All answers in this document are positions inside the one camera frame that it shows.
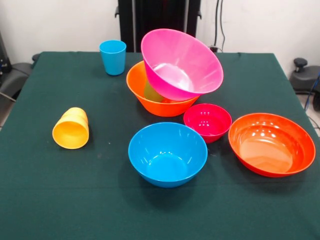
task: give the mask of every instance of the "orange bowl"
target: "orange bowl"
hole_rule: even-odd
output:
[[[183,114],[198,99],[197,96],[186,101],[173,101],[167,98],[164,98],[162,102],[151,101],[144,97],[146,83],[145,63],[140,61],[129,70],[126,75],[126,84],[148,112],[160,117],[174,117]]]
[[[243,165],[266,177],[302,172],[316,156],[309,134],[295,122],[275,114],[242,116],[231,125],[228,137]]]

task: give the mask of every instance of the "magenta bowl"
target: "magenta bowl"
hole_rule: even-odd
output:
[[[209,144],[221,138],[232,125],[231,115],[224,108],[202,103],[190,107],[183,116],[184,124],[198,134]]]
[[[216,55],[184,32],[156,29],[142,39],[141,52],[151,86],[163,97],[185,101],[218,89],[224,79]]]

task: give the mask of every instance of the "cup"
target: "cup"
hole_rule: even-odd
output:
[[[86,112],[79,107],[66,111],[52,130],[54,141],[65,149],[79,149],[89,140]]]
[[[108,40],[100,44],[105,72],[109,75],[120,75],[125,71],[127,45],[120,40]]]

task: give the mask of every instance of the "blue bowl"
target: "blue bowl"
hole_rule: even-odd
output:
[[[208,150],[193,129],[175,122],[159,122],[133,136],[128,154],[132,166],[149,183],[174,188],[202,169]]]

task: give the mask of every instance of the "plastic bowl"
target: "plastic bowl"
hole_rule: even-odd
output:
[[[162,102],[151,101],[144,97],[146,83],[145,64],[144,61],[141,61],[129,70],[126,75],[126,84],[147,111],[160,117],[174,117],[183,114],[198,99],[194,97],[178,102],[165,98]]]
[[[138,131],[130,141],[132,166],[149,183],[174,188],[190,181],[205,165],[203,138],[175,122],[159,122]]]
[[[213,92],[223,82],[215,54],[184,32],[152,30],[143,37],[141,52],[151,86],[167,99],[185,101]]]
[[[209,144],[228,132],[232,118],[222,107],[209,103],[190,107],[183,116],[184,124],[197,131]]]
[[[272,178],[302,172],[316,156],[315,144],[301,126],[270,113],[237,119],[230,128],[229,142],[243,165]]]

